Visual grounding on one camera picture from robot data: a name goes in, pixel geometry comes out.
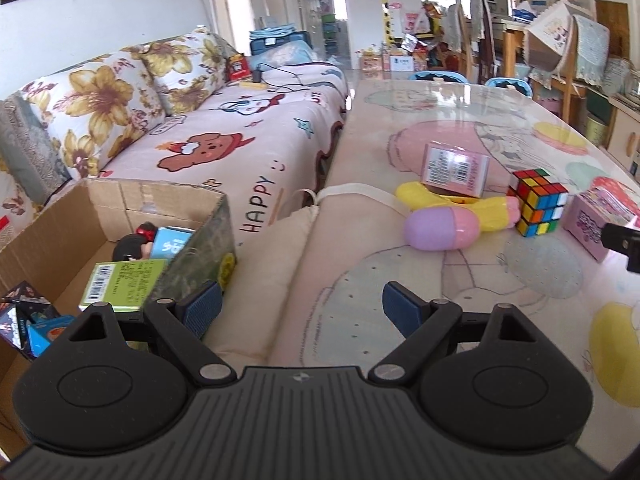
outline metal screw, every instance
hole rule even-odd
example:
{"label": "metal screw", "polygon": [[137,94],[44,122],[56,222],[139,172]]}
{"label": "metal screw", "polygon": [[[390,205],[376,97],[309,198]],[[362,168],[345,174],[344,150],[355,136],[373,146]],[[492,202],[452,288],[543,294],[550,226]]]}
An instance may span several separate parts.
{"label": "metal screw", "polygon": [[397,381],[404,377],[404,368],[394,364],[379,365],[374,368],[373,374],[383,381]]}
{"label": "metal screw", "polygon": [[200,375],[205,379],[209,379],[212,381],[225,379],[231,375],[231,368],[227,365],[221,365],[218,363],[213,363],[210,365],[204,365],[200,369]]}

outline cabinet door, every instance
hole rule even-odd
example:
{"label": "cabinet door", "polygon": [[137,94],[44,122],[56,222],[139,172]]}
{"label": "cabinet door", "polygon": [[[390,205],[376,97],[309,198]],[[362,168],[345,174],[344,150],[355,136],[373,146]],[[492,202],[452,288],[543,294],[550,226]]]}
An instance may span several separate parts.
{"label": "cabinet door", "polygon": [[628,171],[640,140],[640,124],[618,110],[607,151]]}

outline table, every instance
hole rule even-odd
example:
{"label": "table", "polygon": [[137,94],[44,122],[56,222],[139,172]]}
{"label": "table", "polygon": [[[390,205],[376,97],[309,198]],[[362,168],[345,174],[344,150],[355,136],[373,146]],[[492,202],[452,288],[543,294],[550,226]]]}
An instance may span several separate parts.
{"label": "table", "polygon": [[[504,193],[510,171],[545,168],[571,192],[593,183],[623,187],[640,203],[640,190],[615,163],[531,99],[508,89],[424,81],[360,83],[327,185],[361,182],[393,193],[418,179],[431,139],[492,156],[486,195]],[[640,410],[632,407],[640,405],[632,321],[640,319],[632,317],[640,277],[626,272],[626,260],[611,254],[598,264],[563,229],[535,238],[511,229],[482,234],[467,250],[421,252],[404,243],[403,221],[361,195],[322,201],[270,365],[369,370],[402,341],[380,303],[391,280],[467,311],[513,303],[591,384],[594,409],[581,449],[608,468],[628,455],[640,441]],[[594,344],[603,337],[611,352]]]}
{"label": "table", "polygon": [[494,38],[502,35],[502,76],[516,77],[516,51],[524,47],[526,25],[504,18],[492,18]]}

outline cabinet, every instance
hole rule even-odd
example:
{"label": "cabinet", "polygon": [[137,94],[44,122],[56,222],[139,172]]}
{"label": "cabinet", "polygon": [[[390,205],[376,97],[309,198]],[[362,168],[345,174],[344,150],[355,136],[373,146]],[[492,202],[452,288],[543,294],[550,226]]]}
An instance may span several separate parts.
{"label": "cabinet", "polygon": [[609,102],[614,105],[614,117],[607,151],[629,171],[640,141],[640,112],[615,98],[610,98]]}

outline cartoon blanket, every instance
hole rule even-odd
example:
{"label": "cartoon blanket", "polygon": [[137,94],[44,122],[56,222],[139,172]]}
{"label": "cartoon blanket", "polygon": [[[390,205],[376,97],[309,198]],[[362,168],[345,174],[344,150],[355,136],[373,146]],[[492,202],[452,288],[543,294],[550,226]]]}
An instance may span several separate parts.
{"label": "cartoon blanket", "polygon": [[211,186],[229,197],[236,243],[301,205],[342,126],[346,83],[325,63],[265,74],[271,90],[237,84],[168,118],[112,160],[102,176]]}

